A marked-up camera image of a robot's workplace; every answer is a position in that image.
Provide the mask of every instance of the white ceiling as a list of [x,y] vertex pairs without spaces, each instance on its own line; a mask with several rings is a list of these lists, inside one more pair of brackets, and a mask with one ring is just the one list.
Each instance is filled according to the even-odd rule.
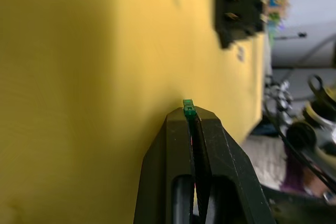
[[[273,64],[278,67],[292,65],[309,49],[336,33],[335,0],[289,0],[289,2],[288,17],[284,20],[285,29],[280,36],[307,32],[308,38],[277,41],[273,49]],[[310,61],[310,66],[330,66],[333,50],[333,43],[323,47]]]

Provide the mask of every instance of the green led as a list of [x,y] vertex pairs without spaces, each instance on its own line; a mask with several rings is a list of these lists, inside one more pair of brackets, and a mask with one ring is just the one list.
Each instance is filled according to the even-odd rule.
[[193,100],[183,100],[184,115],[189,119],[196,115],[196,109]]

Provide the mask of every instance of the yellow wall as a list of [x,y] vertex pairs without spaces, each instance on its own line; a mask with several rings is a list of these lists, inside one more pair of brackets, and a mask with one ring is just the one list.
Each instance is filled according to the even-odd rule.
[[220,50],[212,0],[0,0],[0,223],[132,223],[182,99],[239,142],[258,121],[262,43]]

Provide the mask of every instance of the purple cloth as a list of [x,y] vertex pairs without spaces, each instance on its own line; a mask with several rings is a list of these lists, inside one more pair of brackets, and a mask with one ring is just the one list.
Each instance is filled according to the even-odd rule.
[[304,166],[297,161],[297,159],[291,154],[290,150],[285,147],[287,154],[286,162],[286,176],[280,189],[282,191],[297,191],[298,193],[305,193],[305,187],[303,184],[303,168]]

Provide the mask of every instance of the black wire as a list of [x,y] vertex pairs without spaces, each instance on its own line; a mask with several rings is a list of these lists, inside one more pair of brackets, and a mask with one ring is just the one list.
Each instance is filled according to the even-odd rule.
[[307,37],[307,33],[298,33],[297,35],[292,35],[292,36],[275,37],[274,40],[305,39],[306,37]]
[[[314,84],[313,84],[313,79],[316,79],[319,82],[319,87],[318,89],[315,88]],[[334,105],[332,105],[328,100],[326,100],[322,95],[321,95],[321,91],[323,90],[323,81],[322,78],[319,77],[318,75],[314,74],[312,76],[310,76],[308,78],[308,85],[311,89],[311,91],[313,92],[313,94],[315,95],[315,97],[317,98],[317,100],[323,102],[323,105],[328,107],[329,110],[336,112],[336,108]]]
[[282,78],[281,82],[288,80],[293,72],[299,68],[304,62],[306,62],[309,58],[311,58],[318,50],[320,50],[323,46],[326,44],[335,41],[336,40],[336,34],[333,34],[326,39],[324,39],[322,42],[318,43],[315,47],[313,47],[306,55],[304,55],[300,60],[298,60],[293,67],[291,67],[285,76]]
[[267,101],[264,101],[264,108],[266,111],[266,115],[268,116],[269,121],[273,124],[273,126],[275,127],[275,129],[278,131],[282,141],[284,142],[285,145],[287,145],[291,152],[293,153],[294,157],[301,163],[303,163],[304,165],[306,165],[333,193],[336,194],[336,187],[335,185],[331,184],[327,179],[325,179],[325,177],[328,177],[330,179],[330,177],[324,173],[322,173],[321,171],[317,170],[315,167],[313,167],[311,165],[311,163],[300,153],[298,153],[296,151],[296,149],[288,142],[286,136],[282,133],[279,124],[277,124],[274,120],[274,117],[271,115],[271,113],[268,110],[267,107]]
[[293,98],[293,102],[305,102],[305,101],[309,101],[310,99],[313,99],[314,96],[310,95],[307,97],[298,97],[298,98]]

